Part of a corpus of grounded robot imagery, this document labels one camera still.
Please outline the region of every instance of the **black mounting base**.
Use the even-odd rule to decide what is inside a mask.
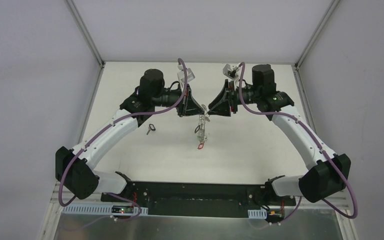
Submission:
[[[148,215],[248,218],[261,206],[295,206],[295,198],[271,196],[264,185],[129,181],[120,197],[134,200]],[[102,194],[103,202],[122,202]]]

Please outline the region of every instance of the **metal chain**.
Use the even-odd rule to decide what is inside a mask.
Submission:
[[[204,109],[204,114],[199,115],[199,123],[195,128],[195,133],[199,140],[199,150],[204,147],[204,143],[208,140],[207,135],[205,134],[205,124],[206,122],[210,122],[210,115],[208,115],[207,107],[204,104],[202,104],[201,107]]]

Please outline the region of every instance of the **white cable tie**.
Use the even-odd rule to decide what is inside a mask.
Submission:
[[[326,145],[322,145],[322,146],[321,146],[321,149],[319,149],[318,152],[319,152],[320,154],[323,154],[323,151],[325,151],[325,152],[327,153],[328,151],[327,151],[326,148],[327,148]]]
[[[294,115],[294,117],[296,118],[296,120],[295,120],[295,123],[296,123],[296,124],[298,124],[298,122],[302,122],[302,121],[303,121],[303,118],[300,117],[300,116],[295,116],[295,115]]]

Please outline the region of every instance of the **white table surface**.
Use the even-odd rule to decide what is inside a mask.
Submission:
[[[199,104],[208,104],[222,90],[224,63],[190,63],[195,79],[190,83]],[[253,65],[244,79],[252,83]],[[286,92],[304,115],[290,65],[272,65],[279,91]],[[107,62],[98,86],[84,138],[100,128],[133,93],[145,70],[164,73],[166,87],[177,81],[177,63]],[[119,171],[134,181],[263,184],[279,175],[307,172],[304,162],[283,132],[265,116],[253,115],[241,105],[232,117],[211,116],[205,125],[208,141],[198,150],[194,129],[198,116],[178,117],[176,109],[153,115],[140,128],[117,143],[96,170]],[[155,132],[146,135],[148,124]]]

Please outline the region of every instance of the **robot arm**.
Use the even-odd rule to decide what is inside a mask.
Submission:
[[[187,69],[188,80],[193,73]],[[64,186],[77,198],[85,199],[92,193],[119,194],[125,188],[128,178],[120,172],[100,172],[94,170],[102,157],[129,133],[140,127],[148,118],[148,115],[136,115],[116,122],[117,119],[132,113],[153,113],[155,107],[170,107],[177,102],[182,95],[181,84],[177,89],[164,88],[163,73],[158,69],[145,71],[140,79],[140,84],[134,93],[120,105],[120,109],[109,119],[103,127],[98,129],[91,137],[73,146],[70,150],[61,147],[55,154],[55,177],[61,181],[63,172],[69,162],[74,158],[74,153],[83,152],[74,161],[66,175]],[[183,100],[176,106],[177,115],[193,116],[204,113],[202,107],[192,97],[191,87],[187,84],[186,94]]]
[[[209,105],[208,114],[230,117],[238,111],[239,88],[235,89],[235,83],[239,78],[236,67],[227,66],[223,73],[230,79],[225,80],[221,93]],[[271,66],[256,65],[252,68],[252,85],[245,82],[242,88],[245,104],[256,104],[262,113],[279,112],[295,116],[298,121],[286,115],[268,114],[267,118],[278,126],[298,150],[305,162],[308,172],[301,176],[279,176],[269,179],[264,185],[274,196],[304,196],[308,201],[315,203],[336,192],[343,190],[346,186],[338,173],[333,169],[312,137],[301,125],[310,129],[315,139],[321,143],[322,149],[328,157],[348,178],[351,162],[345,155],[337,155],[301,120],[294,102],[285,93],[276,90],[275,75]]]

